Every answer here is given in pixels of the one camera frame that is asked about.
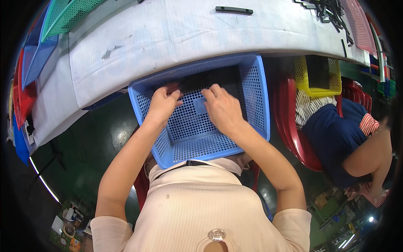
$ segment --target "woman's left hand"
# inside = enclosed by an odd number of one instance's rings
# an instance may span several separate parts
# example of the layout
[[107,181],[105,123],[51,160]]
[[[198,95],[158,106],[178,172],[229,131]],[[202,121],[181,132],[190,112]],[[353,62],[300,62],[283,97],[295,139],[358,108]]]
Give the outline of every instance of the woman's left hand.
[[151,123],[160,130],[166,126],[175,107],[183,104],[183,101],[178,101],[183,95],[178,85],[176,82],[171,82],[154,92],[144,123]]

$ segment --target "black rubber strip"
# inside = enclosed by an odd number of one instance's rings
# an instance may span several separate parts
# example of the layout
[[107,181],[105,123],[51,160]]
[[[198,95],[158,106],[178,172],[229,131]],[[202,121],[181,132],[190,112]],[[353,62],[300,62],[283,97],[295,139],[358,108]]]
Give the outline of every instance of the black rubber strip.
[[226,6],[216,6],[216,11],[237,12],[237,13],[243,13],[243,14],[249,14],[249,15],[253,14],[253,10],[251,10],[251,9],[226,7]]

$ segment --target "yellow plastic basket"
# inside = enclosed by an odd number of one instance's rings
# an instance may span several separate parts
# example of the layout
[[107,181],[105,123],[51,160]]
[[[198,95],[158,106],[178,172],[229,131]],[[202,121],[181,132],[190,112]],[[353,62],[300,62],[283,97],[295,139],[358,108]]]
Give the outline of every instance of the yellow plastic basket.
[[309,87],[308,68],[305,56],[294,57],[294,77],[297,88],[305,90],[309,96],[337,96],[341,94],[341,76],[339,61],[328,58],[329,62],[329,85],[330,89]]

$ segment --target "red plastic basket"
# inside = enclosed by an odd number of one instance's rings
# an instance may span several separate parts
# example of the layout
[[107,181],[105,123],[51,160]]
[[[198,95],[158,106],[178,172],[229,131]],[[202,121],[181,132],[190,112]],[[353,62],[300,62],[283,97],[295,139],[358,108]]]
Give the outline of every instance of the red plastic basket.
[[19,58],[17,61],[17,66],[15,67],[15,73],[14,73],[14,80],[12,84],[12,102],[14,103],[14,114],[15,114],[15,120],[17,121],[17,126],[20,125],[20,102],[19,102],[19,97],[18,97],[18,66],[19,66]]
[[35,82],[31,82],[22,89],[21,74],[23,65],[24,49],[21,49],[21,53],[18,58],[18,64],[14,73],[14,86],[13,86],[13,102],[15,119],[17,121],[18,129],[24,124],[27,116],[31,113],[32,107],[36,100]]
[[361,5],[356,0],[340,0],[340,3],[347,14],[351,29],[353,30],[356,46],[378,58],[374,37],[372,36],[370,25]]

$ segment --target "blue plastic basket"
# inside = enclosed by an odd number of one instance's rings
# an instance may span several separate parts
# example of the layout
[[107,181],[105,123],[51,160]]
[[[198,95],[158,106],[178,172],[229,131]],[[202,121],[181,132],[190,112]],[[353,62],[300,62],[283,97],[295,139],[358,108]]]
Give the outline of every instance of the blue plastic basket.
[[[270,138],[270,114],[266,77],[259,54],[232,54],[163,70],[130,82],[130,100],[141,125],[150,106],[153,88],[184,76],[238,65],[248,122],[266,140]],[[162,169],[191,159],[213,160],[242,152],[212,124],[203,105],[203,87],[184,93],[183,105],[176,107],[152,147],[152,154]]]
[[29,151],[24,140],[23,129],[18,130],[15,115],[13,117],[14,144],[17,156],[28,166]]
[[44,19],[48,13],[48,7],[49,4],[39,16],[25,43],[21,76],[23,90],[28,84],[39,77],[46,62],[57,46],[58,35],[50,36],[44,42],[41,42],[41,34],[44,28]]

